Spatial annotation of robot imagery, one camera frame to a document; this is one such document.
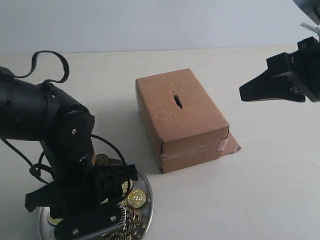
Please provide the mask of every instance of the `screw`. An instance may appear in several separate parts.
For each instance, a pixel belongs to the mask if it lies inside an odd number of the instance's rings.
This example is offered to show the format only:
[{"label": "screw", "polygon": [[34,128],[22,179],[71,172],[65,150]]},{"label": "screw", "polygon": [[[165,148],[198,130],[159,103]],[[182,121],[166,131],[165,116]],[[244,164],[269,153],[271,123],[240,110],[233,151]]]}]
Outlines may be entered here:
[{"label": "screw", "polygon": [[79,233],[79,230],[77,228],[73,229],[72,234],[77,235]]},{"label": "screw", "polygon": [[110,217],[110,221],[111,221],[111,222],[115,222],[116,220],[117,220],[116,216],[112,215],[112,216]]}]

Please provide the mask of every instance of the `pile of coins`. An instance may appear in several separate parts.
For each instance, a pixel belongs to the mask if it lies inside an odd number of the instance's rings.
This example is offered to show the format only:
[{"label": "pile of coins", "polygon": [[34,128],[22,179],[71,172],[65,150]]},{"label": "pile of coins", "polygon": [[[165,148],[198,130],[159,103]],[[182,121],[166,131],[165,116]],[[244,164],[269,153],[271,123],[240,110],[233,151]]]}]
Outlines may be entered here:
[{"label": "pile of coins", "polygon": [[[110,160],[105,154],[98,154],[96,156],[96,161],[101,166],[109,166]],[[128,182],[122,184],[122,191],[125,194],[128,189]],[[124,225],[117,230],[106,232],[95,240],[131,240],[138,239],[140,236],[137,234],[137,228],[145,228],[146,225],[142,224],[144,221],[144,215],[141,208],[145,205],[147,201],[146,193],[142,189],[134,189],[134,182],[130,180],[130,191],[126,199],[119,202],[118,205],[122,206],[126,210],[126,218]],[[101,202],[101,204],[107,203],[108,199]],[[50,215],[48,216],[48,222],[56,226],[62,219],[53,219]]]}]

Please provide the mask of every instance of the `white table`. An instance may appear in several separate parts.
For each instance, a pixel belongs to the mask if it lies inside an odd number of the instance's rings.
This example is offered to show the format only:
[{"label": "white table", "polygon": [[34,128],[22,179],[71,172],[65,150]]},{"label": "white table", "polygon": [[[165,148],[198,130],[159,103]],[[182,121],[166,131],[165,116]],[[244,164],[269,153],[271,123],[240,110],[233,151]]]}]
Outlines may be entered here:
[{"label": "white table", "polygon": [[[295,46],[65,54],[64,91],[96,117],[94,133],[107,138],[147,175],[154,215],[146,240],[314,240],[320,236],[320,104],[240,101],[239,86],[266,69],[266,58]],[[15,74],[31,56],[0,56]],[[242,146],[234,155],[160,174],[140,119],[135,79],[191,68]],[[54,56],[40,56],[28,81],[62,75]],[[36,142],[11,141],[34,161]],[[115,157],[94,141],[97,153]],[[34,240],[37,213],[25,194],[42,184],[28,165],[0,144],[0,239]]]}]

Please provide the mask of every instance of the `white wall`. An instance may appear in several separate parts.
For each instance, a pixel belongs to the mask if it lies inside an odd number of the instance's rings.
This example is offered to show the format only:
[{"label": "white wall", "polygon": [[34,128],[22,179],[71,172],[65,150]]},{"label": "white wall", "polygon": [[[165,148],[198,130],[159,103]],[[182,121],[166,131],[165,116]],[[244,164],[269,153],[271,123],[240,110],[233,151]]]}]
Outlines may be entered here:
[{"label": "white wall", "polygon": [[0,54],[296,44],[292,0],[3,0]]}]

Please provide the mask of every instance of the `cardboard box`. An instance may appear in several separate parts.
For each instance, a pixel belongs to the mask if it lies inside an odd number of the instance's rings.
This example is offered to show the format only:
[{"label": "cardboard box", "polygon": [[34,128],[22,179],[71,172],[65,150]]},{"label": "cardboard box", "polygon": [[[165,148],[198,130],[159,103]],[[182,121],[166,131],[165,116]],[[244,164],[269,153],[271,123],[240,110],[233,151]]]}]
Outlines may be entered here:
[{"label": "cardboard box", "polygon": [[139,78],[138,109],[163,173],[218,159],[240,146],[190,69]]}]

